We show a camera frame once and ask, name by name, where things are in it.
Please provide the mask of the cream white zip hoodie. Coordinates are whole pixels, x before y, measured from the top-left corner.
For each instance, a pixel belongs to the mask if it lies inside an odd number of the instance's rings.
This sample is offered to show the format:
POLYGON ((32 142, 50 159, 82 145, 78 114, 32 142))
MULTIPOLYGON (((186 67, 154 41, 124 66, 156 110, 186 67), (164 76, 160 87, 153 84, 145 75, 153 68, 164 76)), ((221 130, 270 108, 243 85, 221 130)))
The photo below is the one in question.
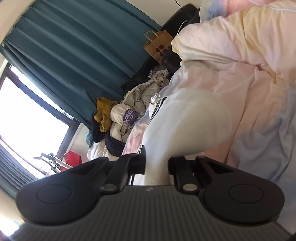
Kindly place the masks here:
POLYGON ((209 150, 227 140, 231 131, 229 110, 215 94, 182 88, 165 97, 144 131, 143 184, 169 185, 170 158, 209 150))

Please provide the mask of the grey crumpled clothes pile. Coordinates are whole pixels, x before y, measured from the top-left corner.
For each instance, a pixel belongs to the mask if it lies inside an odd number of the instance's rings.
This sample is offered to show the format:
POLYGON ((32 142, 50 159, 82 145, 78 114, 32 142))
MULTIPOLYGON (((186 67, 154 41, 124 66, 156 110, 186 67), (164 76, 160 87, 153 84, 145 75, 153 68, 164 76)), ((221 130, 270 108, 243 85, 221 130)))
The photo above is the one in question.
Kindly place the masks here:
POLYGON ((168 69, 150 73, 148 81, 130 90, 121 101, 132 110, 143 116, 149 107, 151 98, 169 84, 168 69))

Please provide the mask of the silver black folding stand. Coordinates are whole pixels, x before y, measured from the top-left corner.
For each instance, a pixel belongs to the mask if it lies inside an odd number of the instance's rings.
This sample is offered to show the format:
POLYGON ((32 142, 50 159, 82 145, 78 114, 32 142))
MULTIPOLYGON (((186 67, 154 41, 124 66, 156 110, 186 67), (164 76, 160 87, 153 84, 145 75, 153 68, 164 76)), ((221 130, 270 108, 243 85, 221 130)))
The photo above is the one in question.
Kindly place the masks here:
POLYGON ((41 153, 41 156, 39 157, 34 157, 34 160, 40 160, 44 161, 48 165, 51 166, 51 170, 55 173, 61 173, 63 171, 63 168, 65 170, 68 170, 72 168, 72 166, 68 165, 64 161, 60 160, 59 158, 55 157, 53 153, 50 154, 43 154, 41 153))

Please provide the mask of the black dark garment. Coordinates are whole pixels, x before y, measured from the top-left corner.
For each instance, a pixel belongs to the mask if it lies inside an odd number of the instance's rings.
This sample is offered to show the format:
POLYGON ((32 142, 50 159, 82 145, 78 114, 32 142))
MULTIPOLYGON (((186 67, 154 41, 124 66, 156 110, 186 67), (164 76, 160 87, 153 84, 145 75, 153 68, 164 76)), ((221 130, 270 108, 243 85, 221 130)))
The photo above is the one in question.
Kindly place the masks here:
POLYGON ((100 124, 93 123, 88 135, 86 136, 86 143, 91 147, 94 143, 105 140, 105 146, 109 153, 113 156, 120 157, 125 144, 110 135, 110 131, 102 132, 100 124))

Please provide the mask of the white purple printed garment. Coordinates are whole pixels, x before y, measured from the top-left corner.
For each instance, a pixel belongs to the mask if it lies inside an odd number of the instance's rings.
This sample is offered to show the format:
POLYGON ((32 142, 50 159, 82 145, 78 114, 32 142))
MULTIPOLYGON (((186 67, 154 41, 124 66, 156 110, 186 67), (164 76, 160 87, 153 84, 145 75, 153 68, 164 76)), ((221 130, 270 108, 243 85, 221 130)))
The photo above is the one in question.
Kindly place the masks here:
POLYGON ((115 105, 110 112, 111 128, 110 136, 114 139, 124 142, 122 137, 126 130, 137 120, 138 113, 130 106, 119 103, 115 105))

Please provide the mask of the red bag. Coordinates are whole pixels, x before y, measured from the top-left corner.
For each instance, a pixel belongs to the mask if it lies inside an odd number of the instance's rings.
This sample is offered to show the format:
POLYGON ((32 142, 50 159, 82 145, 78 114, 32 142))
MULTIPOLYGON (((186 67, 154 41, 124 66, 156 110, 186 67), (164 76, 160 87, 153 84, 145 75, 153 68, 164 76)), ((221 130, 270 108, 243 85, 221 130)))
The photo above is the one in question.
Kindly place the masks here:
POLYGON ((76 167, 82 164, 82 157, 73 151, 69 151, 64 155, 65 163, 71 167, 76 167))

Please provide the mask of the mustard yellow garment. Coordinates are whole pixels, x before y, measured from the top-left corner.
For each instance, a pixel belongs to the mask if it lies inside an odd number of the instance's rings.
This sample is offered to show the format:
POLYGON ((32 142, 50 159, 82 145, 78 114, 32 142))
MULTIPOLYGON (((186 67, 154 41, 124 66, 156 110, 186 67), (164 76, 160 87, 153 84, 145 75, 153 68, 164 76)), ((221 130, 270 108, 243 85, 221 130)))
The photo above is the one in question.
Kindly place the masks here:
POLYGON ((97 113, 93 119, 100 124, 100 131, 107 132, 111 127, 110 113, 112 108, 117 105, 117 101, 112 101, 104 97, 98 97, 96 101, 97 113))

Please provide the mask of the black framed window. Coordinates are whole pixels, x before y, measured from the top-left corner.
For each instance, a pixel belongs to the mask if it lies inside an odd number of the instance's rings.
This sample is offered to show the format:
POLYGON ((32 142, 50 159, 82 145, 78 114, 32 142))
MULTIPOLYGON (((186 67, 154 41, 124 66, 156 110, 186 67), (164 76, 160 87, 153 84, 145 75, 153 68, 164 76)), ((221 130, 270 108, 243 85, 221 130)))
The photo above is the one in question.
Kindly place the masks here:
POLYGON ((37 177, 55 174, 43 154, 64 161, 80 123, 59 108, 15 66, 1 66, 1 144, 37 177))

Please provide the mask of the teal curtain left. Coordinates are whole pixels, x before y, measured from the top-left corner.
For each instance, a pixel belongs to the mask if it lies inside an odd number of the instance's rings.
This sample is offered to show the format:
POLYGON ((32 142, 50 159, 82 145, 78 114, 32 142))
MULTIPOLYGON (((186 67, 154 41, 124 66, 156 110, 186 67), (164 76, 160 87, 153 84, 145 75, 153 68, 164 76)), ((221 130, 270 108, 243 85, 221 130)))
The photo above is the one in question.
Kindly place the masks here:
POLYGON ((16 199, 18 192, 25 185, 37 180, 3 145, 1 145, 0 165, 1 190, 12 199, 16 199))

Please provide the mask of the teal curtain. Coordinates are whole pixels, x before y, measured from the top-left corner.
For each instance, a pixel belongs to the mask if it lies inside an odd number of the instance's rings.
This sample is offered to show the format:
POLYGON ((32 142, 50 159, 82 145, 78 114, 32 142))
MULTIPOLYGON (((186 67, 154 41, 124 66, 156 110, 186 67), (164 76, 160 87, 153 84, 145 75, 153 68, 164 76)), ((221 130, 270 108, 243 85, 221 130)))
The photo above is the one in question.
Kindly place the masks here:
POLYGON ((1 145, 0 165, 1 190, 12 199, 16 199, 18 192, 25 185, 37 180, 3 145, 1 145))
POLYGON ((144 33, 160 26, 126 1, 35 1, 1 53, 55 104, 87 127, 96 100, 121 100, 121 85, 148 59, 144 33))

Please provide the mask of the brown paper bag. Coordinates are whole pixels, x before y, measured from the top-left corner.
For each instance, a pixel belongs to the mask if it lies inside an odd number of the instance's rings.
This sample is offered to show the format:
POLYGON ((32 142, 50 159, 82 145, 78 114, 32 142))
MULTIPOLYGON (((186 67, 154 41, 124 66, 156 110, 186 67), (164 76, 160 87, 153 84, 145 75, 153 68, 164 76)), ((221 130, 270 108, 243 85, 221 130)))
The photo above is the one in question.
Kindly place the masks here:
POLYGON ((171 47, 173 37, 167 31, 147 31, 144 33, 147 43, 144 45, 147 51, 158 63, 161 63, 163 57, 171 47))

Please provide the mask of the teal curtain right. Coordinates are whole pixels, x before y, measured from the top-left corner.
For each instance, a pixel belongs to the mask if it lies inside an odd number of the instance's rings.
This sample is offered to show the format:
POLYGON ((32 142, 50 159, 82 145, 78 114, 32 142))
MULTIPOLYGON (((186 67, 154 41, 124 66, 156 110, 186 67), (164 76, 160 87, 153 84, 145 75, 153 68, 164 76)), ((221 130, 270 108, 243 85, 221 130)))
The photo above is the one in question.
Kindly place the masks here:
POLYGON ((35 1, 1 53, 55 104, 87 127, 96 100, 121 100, 121 85, 148 59, 144 33, 160 26, 126 1, 35 1))

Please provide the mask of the pastel pink bed duvet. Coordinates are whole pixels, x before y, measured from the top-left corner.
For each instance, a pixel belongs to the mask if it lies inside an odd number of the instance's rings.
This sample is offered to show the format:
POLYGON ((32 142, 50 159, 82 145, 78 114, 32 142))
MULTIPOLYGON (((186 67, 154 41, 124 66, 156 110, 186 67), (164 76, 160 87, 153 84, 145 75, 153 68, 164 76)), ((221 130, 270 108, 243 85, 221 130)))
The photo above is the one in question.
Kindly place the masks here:
MULTIPOLYGON (((285 204, 278 223, 295 232, 295 1, 274 1, 184 27, 172 50, 181 66, 160 93, 182 88, 218 96, 232 120, 230 137, 204 155, 275 183, 285 204)), ((123 152, 142 147, 144 115, 123 152)))

